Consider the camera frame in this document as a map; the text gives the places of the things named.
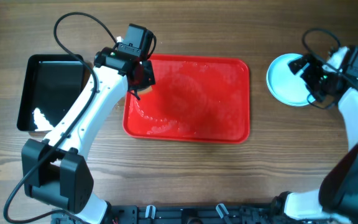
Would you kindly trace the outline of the light blue plate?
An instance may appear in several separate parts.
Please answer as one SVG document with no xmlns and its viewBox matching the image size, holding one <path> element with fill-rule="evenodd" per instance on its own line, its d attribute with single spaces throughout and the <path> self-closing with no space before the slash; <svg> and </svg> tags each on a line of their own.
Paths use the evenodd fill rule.
<svg viewBox="0 0 358 224">
<path fill-rule="evenodd" d="M 301 107 L 315 102 L 306 82 L 300 77 L 303 71 L 300 70 L 294 75 L 288 66 L 291 61 L 301 57 L 301 54 L 283 54 L 277 57 L 267 70 L 266 82 L 269 91 L 286 105 Z"/>
</svg>

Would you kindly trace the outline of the green and orange sponge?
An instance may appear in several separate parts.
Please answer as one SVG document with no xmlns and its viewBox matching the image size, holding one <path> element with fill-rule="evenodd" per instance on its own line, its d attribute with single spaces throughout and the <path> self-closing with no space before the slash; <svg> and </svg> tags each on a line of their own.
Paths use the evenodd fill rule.
<svg viewBox="0 0 358 224">
<path fill-rule="evenodd" d="M 144 95 L 144 94 L 146 94 L 146 93 L 149 93 L 150 91 L 152 91 L 152 87 L 151 87 L 151 86 L 149 86 L 148 88 L 145 88 L 145 89 L 143 89 L 143 90 L 138 90 L 138 91 L 137 91 L 137 94 L 138 94 L 138 95 Z"/>
</svg>

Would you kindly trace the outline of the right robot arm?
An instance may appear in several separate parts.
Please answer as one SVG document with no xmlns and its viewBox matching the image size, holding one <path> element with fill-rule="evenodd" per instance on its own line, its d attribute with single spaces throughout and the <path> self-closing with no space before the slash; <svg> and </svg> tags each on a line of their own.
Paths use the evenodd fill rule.
<svg viewBox="0 0 358 224">
<path fill-rule="evenodd" d="M 266 82 L 271 94 L 290 106 L 333 96 L 348 141 L 348 153 L 319 189 L 282 193 L 272 202 L 273 215 L 303 223 L 358 223 L 358 46 L 340 47 L 326 62 L 312 54 L 281 55 L 269 65 Z"/>
</svg>

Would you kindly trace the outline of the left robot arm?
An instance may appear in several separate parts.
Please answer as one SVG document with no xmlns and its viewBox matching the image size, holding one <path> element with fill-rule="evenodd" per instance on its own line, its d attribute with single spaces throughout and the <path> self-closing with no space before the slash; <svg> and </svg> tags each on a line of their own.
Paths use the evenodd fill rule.
<svg viewBox="0 0 358 224">
<path fill-rule="evenodd" d="M 90 78 L 60 124 L 42 141 L 29 139 L 22 148 L 26 196 L 54 206 L 82 223 L 111 223 L 111 204 L 93 193 L 86 160 L 91 145 L 114 105 L 127 93 L 155 84 L 150 57 L 156 37 L 129 24 L 125 39 L 98 52 Z"/>
</svg>

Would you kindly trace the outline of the red plastic tray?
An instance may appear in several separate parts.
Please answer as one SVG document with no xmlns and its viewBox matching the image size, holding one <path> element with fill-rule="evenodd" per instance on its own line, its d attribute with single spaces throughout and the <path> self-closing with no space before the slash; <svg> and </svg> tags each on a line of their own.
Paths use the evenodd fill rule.
<svg viewBox="0 0 358 224">
<path fill-rule="evenodd" d="M 241 144 L 250 134 L 250 69 L 238 58 L 156 54 L 156 84 L 126 96 L 133 138 Z"/>
</svg>

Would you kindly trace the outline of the black rectangular water tray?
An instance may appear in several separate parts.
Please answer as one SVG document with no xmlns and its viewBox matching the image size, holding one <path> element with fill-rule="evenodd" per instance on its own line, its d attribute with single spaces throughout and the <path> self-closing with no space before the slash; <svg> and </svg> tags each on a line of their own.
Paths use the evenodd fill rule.
<svg viewBox="0 0 358 224">
<path fill-rule="evenodd" d="M 51 131 L 79 97 L 85 66 L 67 54 L 29 57 L 24 78 L 17 129 Z"/>
</svg>

